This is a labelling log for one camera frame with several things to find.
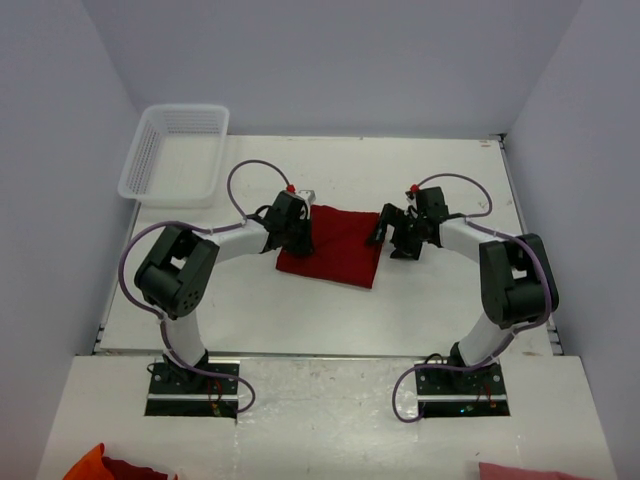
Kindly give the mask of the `red t shirt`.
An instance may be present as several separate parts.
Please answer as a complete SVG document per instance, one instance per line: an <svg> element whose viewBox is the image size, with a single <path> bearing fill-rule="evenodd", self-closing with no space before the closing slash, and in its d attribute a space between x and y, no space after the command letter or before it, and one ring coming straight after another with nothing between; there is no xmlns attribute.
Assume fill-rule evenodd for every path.
<svg viewBox="0 0 640 480"><path fill-rule="evenodd" d="M276 269L283 273L371 289L381 244L368 244L379 214L345 211L325 205L311 207L314 252L306 257L281 251Z"/></svg>

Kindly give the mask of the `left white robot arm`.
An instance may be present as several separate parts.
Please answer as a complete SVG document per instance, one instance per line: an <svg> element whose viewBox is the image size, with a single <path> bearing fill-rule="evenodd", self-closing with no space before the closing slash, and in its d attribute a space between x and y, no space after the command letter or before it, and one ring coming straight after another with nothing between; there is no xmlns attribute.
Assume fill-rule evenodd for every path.
<svg viewBox="0 0 640 480"><path fill-rule="evenodd" d="M208 352L196 309L214 266L241 256L283 250L306 257L314 252L311 206L315 192L283 190L274 202L242 223L210 230L184 222L164 222L162 232L134 275L134 285L160 321L164 357L172 380L183 391L201 390L208 377Z"/></svg>

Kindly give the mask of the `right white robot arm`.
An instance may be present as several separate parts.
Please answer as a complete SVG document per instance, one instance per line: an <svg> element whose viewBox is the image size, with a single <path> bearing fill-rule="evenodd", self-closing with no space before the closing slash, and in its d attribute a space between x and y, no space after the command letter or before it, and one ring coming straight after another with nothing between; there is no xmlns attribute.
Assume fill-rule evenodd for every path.
<svg viewBox="0 0 640 480"><path fill-rule="evenodd" d="M447 372L454 391L467 393L481 382L482 368L557 309L559 293L544 242L536 234L513 236L452 213L439 187L414 186L406 197L406 209L383 206L367 243L383 243L391 228L394 259L417 260L422 246L430 244L478 265L482 313L471 331L454 343L448 358L432 366Z"/></svg>

